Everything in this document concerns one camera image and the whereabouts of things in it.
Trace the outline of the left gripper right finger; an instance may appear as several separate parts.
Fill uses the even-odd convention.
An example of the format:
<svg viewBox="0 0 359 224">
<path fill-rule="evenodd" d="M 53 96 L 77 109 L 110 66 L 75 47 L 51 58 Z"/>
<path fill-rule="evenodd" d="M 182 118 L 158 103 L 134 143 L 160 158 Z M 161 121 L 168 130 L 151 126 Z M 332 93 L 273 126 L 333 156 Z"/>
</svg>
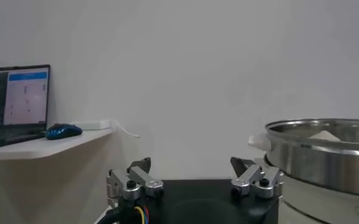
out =
<svg viewBox="0 0 359 224">
<path fill-rule="evenodd" d="M 282 196 L 283 173 L 279 168 L 264 168 L 253 160 L 231 157 L 236 178 L 231 179 L 233 198 L 243 198 L 251 192 L 258 198 Z"/>
</svg>

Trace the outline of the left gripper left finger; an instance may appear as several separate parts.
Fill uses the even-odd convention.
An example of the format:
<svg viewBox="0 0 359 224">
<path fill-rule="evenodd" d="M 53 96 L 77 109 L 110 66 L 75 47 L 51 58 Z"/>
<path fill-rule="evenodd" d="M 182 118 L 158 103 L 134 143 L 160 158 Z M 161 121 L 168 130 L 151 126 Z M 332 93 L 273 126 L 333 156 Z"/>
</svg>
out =
<svg viewBox="0 0 359 224">
<path fill-rule="evenodd" d="M 138 200 L 142 192 L 150 198 L 162 197 L 164 183 L 150 176 L 151 164 L 151 158 L 147 157 L 132 162 L 126 171 L 110 169 L 106 177 L 107 197 Z"/>
</svg>

